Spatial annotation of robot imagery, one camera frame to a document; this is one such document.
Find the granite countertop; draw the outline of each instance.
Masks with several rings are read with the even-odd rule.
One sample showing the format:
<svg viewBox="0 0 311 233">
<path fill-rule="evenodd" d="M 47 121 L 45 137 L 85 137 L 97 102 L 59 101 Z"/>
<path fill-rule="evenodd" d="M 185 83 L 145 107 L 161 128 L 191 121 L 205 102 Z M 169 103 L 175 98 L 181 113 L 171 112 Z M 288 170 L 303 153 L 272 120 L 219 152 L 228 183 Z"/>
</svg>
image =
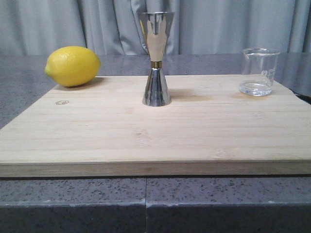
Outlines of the granite countertop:
<svg viewBox="0 0 311 233">
<path fill-rule="evenodd" d="M 100 57 L 101 76 L 147 75 L 147 55 Z M 47 56 L 0 56 L 0 128 L 48 92 Z M 168 55 L 166 75 L 239 74 L 241 54 Z M 276 80 L 311 96 L 311 53 L 281 54 Z M 0 232 L 311 232 L 311 177 L 0 179 Z"/>
</svg>

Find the curtain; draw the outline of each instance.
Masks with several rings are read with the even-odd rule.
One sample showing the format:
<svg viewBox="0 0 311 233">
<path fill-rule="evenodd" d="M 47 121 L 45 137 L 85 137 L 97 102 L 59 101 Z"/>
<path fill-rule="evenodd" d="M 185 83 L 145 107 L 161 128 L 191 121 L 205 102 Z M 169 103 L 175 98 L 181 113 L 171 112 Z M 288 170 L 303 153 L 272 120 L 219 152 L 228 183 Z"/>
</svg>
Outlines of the curtain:
<svg viewBox="0 0 311 233">
<path fill-rule="evenodd" d="M 167 54 L 311 51 L 311 0 L 0 0 L 0 55 L 146 54 L 139 12 L 174 12 Z"/>
</svg>

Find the stainless steel jigger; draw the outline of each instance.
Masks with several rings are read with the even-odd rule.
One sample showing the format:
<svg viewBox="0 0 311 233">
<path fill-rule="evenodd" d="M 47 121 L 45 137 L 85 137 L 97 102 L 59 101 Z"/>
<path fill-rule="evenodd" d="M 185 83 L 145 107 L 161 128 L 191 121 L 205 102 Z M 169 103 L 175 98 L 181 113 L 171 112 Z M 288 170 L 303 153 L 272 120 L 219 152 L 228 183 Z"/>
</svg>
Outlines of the stainless steel jigger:
<svg viewBox="0 0 311 233">
<path fill-rule="evenodd" d="M 153 107 L 164 106 L 171 102 L 162 70 L 162 60 L 173 13 L 140 13 L 139 19 L 151 60 L 151 70 L 142 102 Z"/>
</svg>

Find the cutting board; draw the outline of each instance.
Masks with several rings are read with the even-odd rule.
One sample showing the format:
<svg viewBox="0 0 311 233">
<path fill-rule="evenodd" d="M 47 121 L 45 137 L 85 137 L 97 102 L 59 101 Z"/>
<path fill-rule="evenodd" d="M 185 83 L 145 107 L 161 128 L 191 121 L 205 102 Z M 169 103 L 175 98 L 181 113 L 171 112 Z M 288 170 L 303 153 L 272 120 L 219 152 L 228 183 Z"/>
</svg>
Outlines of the cutting board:
<svg viewBox="0 0 311 233">
<path fill-rule="evenodd" d="M 1 177 L 311 173 L 311 105 L 241 75 L 166 76 L 171 104 L 142 104 L 146 76 L 57 85 L 0 130 Z"/>
</svg>

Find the lemon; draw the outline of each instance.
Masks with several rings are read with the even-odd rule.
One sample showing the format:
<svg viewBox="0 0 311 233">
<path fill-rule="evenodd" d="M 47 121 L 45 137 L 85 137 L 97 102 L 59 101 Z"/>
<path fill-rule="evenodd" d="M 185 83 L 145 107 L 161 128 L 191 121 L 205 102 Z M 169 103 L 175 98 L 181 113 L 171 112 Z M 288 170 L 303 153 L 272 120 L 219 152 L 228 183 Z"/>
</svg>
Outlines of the lemon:
<svg viewBox="0 0 311 233">
<path fill-rule="evenodd" d="M 100 67 L 101 61 L 92 50 L 67 46 L 50 54 L 45 73 L 63 86 L 78 86 L 92 80 Z"/>
</svg>

